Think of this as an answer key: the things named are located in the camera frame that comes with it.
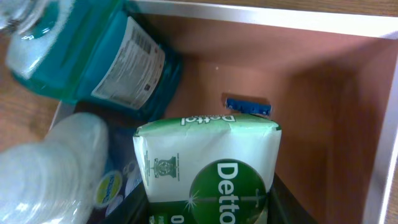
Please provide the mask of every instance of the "yellow label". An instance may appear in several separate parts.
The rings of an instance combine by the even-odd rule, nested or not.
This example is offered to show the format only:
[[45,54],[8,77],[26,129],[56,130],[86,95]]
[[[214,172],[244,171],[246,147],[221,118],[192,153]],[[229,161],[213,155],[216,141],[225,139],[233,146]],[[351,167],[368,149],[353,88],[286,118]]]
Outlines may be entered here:
[[97,207],[105,207],[118,195],[123,184],[123,178],[119,171],[111,171],[99,182],[95,195],[94,203]]

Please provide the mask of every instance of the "clear plastic bottle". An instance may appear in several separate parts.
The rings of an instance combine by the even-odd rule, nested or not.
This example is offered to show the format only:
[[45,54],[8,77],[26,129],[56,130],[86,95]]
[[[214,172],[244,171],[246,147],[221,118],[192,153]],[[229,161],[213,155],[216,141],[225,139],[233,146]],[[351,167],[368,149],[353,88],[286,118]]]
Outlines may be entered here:
[[182,61],[125,7],[125,0],[1,1],[0,30],[12,33],[6,63],[40,95],[157,119],[175,92]]
[[108,156],[108,128],[74,114],[44,141],[0,153],[0,223],[86,223]]

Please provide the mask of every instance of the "bottle label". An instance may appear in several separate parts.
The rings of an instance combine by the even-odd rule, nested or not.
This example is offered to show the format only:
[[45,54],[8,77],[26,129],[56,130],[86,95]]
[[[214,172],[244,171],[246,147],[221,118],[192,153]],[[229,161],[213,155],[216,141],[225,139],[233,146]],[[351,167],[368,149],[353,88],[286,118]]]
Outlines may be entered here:
[[128,17],[118,54],[91,95],[138,110],[155,90],[164,60],[164,51]]

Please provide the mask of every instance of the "blue plastic bottle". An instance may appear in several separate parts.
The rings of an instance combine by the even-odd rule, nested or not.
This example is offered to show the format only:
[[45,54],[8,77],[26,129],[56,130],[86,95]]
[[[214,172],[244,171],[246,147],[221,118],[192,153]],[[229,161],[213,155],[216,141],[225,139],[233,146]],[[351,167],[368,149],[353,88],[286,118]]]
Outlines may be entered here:
[[181,58],[129,16],[124,0],[29,2],[26,10],[39,18],[19,18],[23,26],[13,30],[6,60],[19,82],[40,95],[99,103],[137,119],[163,114]]

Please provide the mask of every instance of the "blue liquid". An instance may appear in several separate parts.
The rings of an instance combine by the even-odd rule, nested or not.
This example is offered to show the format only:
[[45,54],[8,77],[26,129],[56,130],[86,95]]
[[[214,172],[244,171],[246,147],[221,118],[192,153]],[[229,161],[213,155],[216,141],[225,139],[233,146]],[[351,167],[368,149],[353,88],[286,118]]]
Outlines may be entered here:
[[[159,119],[174,95],[182,71],[180,56],[165,44],[158,43],[165,52],[160,80],[139,110],[91,95],[106,75],[120,48],[128,17],[123,7],[123,0],[75,1],[68,21],[31,78],[26,80],[18,73],[14,73],[15,77],[40,95],[68,103],[90,101],[145,121]],[[42,21],[49,23],[58,13],[57,7],[48,7]]]

